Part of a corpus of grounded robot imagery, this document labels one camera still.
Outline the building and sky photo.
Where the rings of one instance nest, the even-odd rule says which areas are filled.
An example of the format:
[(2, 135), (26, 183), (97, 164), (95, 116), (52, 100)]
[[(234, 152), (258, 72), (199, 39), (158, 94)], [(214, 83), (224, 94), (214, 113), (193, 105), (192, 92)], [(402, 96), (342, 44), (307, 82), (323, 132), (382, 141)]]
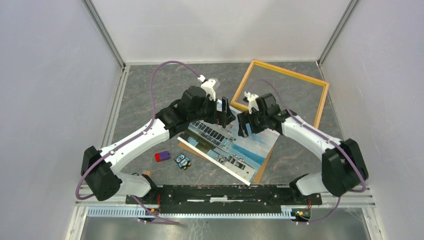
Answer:
[(210, 151), (207, 153), (211, 157), (217, 156), (218, 153), (222, 155), (231, 153), (239, 158), (249, 158), (248, 163), (255, 161), (254, 166), (260, 167), (271, 148), (274, 147), (279, 134), (269, 129), (260, 133), (251, 133), (250, 126), (247, 125), (249, 136), (244, 138), (238, 136), (238, 130), (238, 120), (234, 120), (225, 128), (198, 120), (190, 123), (188, 129), (177, 139), (184, 139), (203, 151), (214, 147), (213, 150), (216, 153)]

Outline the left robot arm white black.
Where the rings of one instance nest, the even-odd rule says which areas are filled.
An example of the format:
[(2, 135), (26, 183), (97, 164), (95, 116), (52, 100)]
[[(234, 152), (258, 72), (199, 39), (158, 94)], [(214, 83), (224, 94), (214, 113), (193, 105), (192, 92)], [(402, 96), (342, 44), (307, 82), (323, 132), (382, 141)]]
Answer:
[(102, 149), (90, 146), (84, 151), (81, 180), (92, 191), (86, 198), (105, 201), (124, 194), (137, 196), (145, 204), (153, 203), (157, 190), (150, 181), (121, 170), (145, 151), (186, 131), (191, 123), (204, 121), (226, 127), (235, 119), (227, 98), (217, 100), (199, 86), (189, 87), (180, 99), (155, 112), (145, 126), (127, 137)]

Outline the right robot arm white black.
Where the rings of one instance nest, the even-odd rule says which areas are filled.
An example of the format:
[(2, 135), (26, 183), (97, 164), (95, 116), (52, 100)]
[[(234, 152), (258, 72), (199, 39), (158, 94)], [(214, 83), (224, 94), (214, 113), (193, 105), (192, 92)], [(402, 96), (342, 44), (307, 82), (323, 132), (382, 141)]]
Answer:
[(369, 177), (361, 150), (352, 139), (341, 140), (313, 127), (297, 114), (281, 109), (271, 93), (261, 96), (244, 93), (248, 109), (237, 115), (238, 135), (248, 137), (264, 130), (278, 132), (312, 152), (321, 161), (321, 171), (302, 175), (290, 183), (289, 199), (302, 204), (315, 193), (328, 192), (340, 197), (346, 192), (366, 189)]

